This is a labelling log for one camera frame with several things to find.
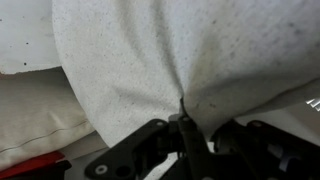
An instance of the white fabric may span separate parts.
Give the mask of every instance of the white fabric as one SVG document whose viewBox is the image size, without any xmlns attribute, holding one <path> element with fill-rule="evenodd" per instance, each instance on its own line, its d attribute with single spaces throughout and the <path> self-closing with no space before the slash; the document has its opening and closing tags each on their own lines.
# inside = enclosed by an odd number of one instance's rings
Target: white fabric
<svg viewBox="0 0 320 180">
<path fill-rule="evenodd" d="M 62 66 L 109 146 L 152 118 L 228 119 L 319 96 L 320 1 L 54 0 Z"/>
<path fill-rule="evenodd" d="M 93 131 L 61 69 L 0 74 L 0 170 Z"/>
</svg>

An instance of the crumpled fabric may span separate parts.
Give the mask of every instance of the crumpled fabric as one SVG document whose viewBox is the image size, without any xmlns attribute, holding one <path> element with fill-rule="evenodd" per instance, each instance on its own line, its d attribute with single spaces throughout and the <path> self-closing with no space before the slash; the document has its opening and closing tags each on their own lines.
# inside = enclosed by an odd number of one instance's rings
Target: crumpled fabric
<svg viewBox="0 0 320 180">
<path fill-rule="evenodd" d="M 210 136 L 320 95 L 320 1 L 53 0 L 62 66 L 109 146 L 184 98 Z"/>
</svg>

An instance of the red object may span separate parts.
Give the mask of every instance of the red object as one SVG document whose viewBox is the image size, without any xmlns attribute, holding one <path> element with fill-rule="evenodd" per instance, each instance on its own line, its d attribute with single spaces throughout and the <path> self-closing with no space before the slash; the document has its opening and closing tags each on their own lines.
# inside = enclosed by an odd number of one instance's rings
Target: red object
<svg viewBox="0 0 320 180">
<path fill-rule="evenodd" d="M 64 155 L 58 151 L 44 154 L 27 161 L 24 161 L 20 164 L 12 166 L 9 169 L 0 172 L 0 179 L 8 178 L 11 176 L 15 176 L 21 173 L 25 173 L 28 171 L 36 170 L 39 168 L 43 168 L 46 166 L 50 166 L 55 164 L 58 160 L 63 159 Z"/>
</svg>

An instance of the black plastic part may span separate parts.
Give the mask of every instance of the black plastic part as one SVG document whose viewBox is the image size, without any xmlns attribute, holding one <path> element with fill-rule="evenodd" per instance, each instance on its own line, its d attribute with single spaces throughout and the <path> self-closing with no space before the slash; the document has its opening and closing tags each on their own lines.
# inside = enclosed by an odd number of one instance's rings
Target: black plastic part
<svg viewBox="0 0 320 180">
<path fill-rule="evenodd" d="M 211 140 L 214 153 L 187 116 L 169 123 L 151 120 L 92 162 L 86 175 L 142 180 L 168 153 L 176 152 L 179 159 L 161 180 L 320 180 L 320 148 L 263 122 L 245 127 L 229 121 Z M 108 171 L 96 174 L 99 165 Z"/>
<path fill-rule="evenodd" d="M 155 119 L 132 133 L 115 147 L 92 162 L 85 170 L 91 179 L 136 180 L 144 178 L 155 166 L 164 162 L 167 152 L 161 148 L 159 137 L 169 132 L 168 123 Z M 107 166 L 107 172 L 97 174 L 95 169 Z"/>
</svg>

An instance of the hole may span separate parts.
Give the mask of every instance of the hole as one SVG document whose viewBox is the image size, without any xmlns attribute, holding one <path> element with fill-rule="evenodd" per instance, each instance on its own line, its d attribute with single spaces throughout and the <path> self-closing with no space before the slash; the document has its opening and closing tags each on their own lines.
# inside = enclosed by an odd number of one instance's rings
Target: hole
<svg viewBox="0 0 320 180">
<path fill-rule="evenodd" d="M 126 177 L 130 174 L 131 169 L 128 166 L 121 166 L 116 170 L 116 174 L 119 177 Z"/>
</svg>

